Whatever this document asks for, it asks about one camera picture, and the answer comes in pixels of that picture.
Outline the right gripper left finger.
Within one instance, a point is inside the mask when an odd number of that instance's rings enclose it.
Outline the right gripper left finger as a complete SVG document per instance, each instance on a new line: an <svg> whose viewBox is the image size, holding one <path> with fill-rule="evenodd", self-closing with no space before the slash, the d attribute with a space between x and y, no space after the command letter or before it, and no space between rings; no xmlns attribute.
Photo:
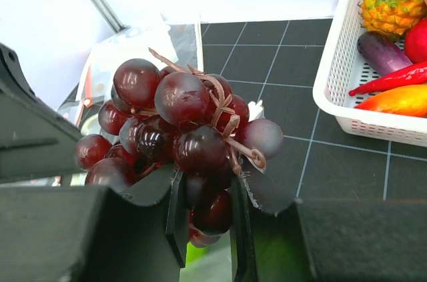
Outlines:
<svg viewBox="0 0 427 282"><path fill-rule="evenodd" d="M122 193L107 186L1 189L2 281L178 281L185 179L164 165Z"/></svg>

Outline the purple toy grape bunch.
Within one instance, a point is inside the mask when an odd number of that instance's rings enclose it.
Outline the purple toy grape bunch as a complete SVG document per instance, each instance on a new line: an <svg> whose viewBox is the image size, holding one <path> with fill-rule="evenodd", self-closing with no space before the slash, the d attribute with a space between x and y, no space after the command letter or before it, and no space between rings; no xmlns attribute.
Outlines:
<svg viewBox="0 0 427 282"><path fill-rule="evenodd" d="M232 224L232 177L240 157L258 169L280 150L282 129L235 95L220 75L180 67L162 57L124 61L113 74L111 97L99 109L101 133L83 136L73 157L86 184L116 191L173 163L186 178L189 242L216 243Z"/></svg>

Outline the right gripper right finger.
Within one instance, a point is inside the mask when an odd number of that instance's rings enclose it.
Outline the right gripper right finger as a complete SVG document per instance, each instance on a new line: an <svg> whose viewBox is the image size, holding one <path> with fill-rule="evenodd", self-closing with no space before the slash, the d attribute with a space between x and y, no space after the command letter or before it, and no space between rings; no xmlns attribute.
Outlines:
<svg viewBox="0 0 427 282"><path fill-rule="evenodd" d="M298 199L232 181L234 281L425 281L426 202Z"/></svg>

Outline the green toy watermelon ball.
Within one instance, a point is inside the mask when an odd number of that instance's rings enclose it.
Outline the green toy watermelon ball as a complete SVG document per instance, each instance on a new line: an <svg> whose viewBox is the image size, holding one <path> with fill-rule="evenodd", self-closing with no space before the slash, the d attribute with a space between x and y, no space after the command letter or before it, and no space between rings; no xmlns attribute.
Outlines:
<svg viewBox="0 0 427 282"><path fill-rule="evenodd" d="M203 259L208 251L211 249L211 246L205 246L205 247L195 247L190 242L187 243L187 250L186 250L186 267L189 267L190 265L193 265L196 261Z"/></svg>

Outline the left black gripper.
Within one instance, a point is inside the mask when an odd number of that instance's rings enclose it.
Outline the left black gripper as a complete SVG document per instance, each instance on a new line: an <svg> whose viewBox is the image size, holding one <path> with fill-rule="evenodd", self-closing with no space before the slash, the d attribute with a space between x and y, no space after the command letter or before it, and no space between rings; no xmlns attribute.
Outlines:
<svg viewBox="0 0 427 282"><path fill-rule="evenodd" d="M78 128L40 100L14 50L1 44L1 183L79 172Z"/></svg>

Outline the white-dotted zip bag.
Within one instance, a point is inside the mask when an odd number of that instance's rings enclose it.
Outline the white-dotted zip bag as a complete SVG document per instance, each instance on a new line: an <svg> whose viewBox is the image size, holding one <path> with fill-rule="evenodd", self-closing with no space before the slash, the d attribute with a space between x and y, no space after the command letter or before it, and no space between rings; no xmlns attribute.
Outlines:
<svg viewBox="0 0 427 282"><path fill-rule="evenodd" d="M125 60L140 57L153 60L150 49L169 55L179 64L202 67L200 22L163 23L151 27L129 27L93 46L80 81L59 107L59 113L83 133L98 132L97 111L110 98L113 70ZM237 184L238 225L228 235L226 247L211 248L207 255L186 267L185 209L183 178L171 167L149 177L145 187L129 194L141 201L142 225L119 243L101 244L102 255L88 269L90 281L253 281L251 249L243 248L248 216L244 189Z"/></svg>

